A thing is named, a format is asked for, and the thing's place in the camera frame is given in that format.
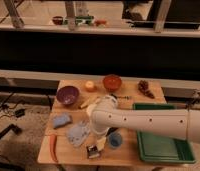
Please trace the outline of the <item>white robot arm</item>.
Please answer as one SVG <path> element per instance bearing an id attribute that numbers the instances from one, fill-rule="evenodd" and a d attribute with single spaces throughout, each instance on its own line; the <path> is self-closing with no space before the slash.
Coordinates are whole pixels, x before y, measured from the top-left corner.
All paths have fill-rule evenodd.
<path id="1" fill-rule="evenodd" d="M 200 111 L 186 109 L 124 110 L 106 95 L 87 108 L 92 132 L 105 135 L 110 127 L 153 133 L 200 144 Z"/>

